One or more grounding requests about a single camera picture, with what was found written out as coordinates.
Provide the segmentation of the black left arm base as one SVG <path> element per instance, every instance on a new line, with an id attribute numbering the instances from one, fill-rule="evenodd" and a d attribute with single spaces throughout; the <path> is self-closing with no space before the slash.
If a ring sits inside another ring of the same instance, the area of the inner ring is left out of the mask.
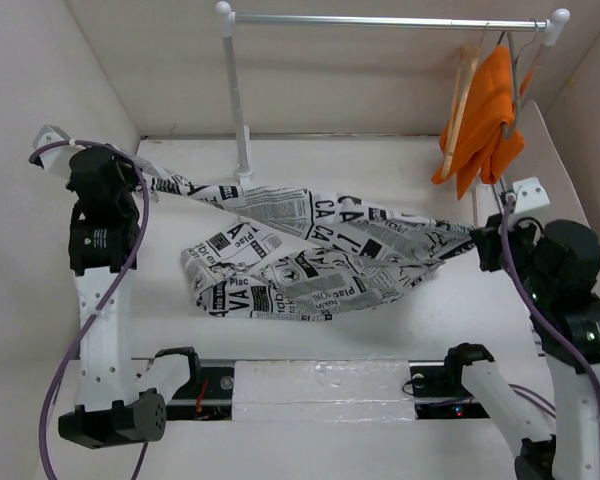
<path id="1" fill-rule="evenodd" d="M 126 409 L 135 425 L 161 431 L 168 421 L 229 420 L 235 364 L 202 360 L 192 349 L 159 352 L 137 378 L 139 398 Z"/>

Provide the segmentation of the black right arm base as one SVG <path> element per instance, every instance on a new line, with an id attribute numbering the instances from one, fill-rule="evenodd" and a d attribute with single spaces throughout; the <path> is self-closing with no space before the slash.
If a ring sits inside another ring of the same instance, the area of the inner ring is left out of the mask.
<path id="1" fill-rule="evenodd" d="M 410 366 L 402 391 L 414 402 L 417 420 L 486 419 L 482 405 L 458 383 L 452 383 L 442 364 Z"/>

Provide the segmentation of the newspaper print trousers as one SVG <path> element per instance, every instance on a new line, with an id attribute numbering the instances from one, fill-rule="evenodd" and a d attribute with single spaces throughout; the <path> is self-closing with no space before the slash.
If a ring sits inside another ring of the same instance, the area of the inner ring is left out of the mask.
<path id="1" fill-rule="evenodd" d="M 152 195 L 237 216 L 180 257 L 198 308 L 215 317 L 329 321 L 401 299 L 474 247 L 472 227 L 305 188 L 196 185 L 134 157 Z"/>

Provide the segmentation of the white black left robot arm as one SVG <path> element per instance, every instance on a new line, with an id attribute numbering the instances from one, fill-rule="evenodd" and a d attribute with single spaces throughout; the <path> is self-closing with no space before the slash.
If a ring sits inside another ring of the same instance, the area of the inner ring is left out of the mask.
<path id="1" fill-rule="evenodd" d="M 156 442 L 168 402 L 196 394 L 203 373 L 191 346 L 159 351 L 143 373 L 131 359 L 131 290 L 148 226 L 132 196 L 145 186 L 142 175 L 106 147 L 74 154 L 69 172 L 67 188 L 78 200 L 68 251 L 84 334 L 75 405 L 59 417 L 58 433 L 89 449 Z"/>

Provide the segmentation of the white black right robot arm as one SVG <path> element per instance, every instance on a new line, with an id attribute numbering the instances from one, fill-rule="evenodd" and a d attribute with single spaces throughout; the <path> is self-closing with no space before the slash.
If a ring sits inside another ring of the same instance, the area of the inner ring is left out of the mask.
<path id="1" fill-rule="evenodd" d="M 572 220 L 491 216 L 471 234 L 483 271 L 505 271 L 550 370 L 556 427 L 540 423 L 481 344 L 448 350 L 442 381 L 469 392 L 505 438 L 519 479 L 600 479 L 600 243 Z"/>

